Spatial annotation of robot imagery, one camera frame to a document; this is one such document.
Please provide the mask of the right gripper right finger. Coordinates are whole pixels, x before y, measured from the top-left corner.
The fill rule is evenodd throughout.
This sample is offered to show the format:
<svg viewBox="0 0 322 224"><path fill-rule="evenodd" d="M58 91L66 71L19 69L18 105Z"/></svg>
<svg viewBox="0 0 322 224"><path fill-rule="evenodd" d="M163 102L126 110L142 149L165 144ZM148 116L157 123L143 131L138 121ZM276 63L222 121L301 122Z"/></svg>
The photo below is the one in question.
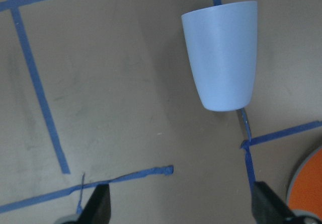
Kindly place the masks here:
<svg viewBox="0 0 322 224"><path fill-rule="evenodd" d="M263 181L253 183L252 215L259 224L321 223L312 215L296 215Z"/></svg>

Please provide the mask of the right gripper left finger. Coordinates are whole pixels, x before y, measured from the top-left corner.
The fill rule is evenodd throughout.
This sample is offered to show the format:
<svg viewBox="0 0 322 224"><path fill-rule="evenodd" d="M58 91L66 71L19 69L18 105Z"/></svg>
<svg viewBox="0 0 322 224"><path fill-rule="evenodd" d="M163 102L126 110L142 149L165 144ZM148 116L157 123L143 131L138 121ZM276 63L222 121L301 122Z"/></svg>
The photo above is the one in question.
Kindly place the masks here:
<svg viewBox="0 0 322 224"><path fill-rule="evenodd" d="M108 224L111 219L109 184L98 185L75 223Z"/></svg>

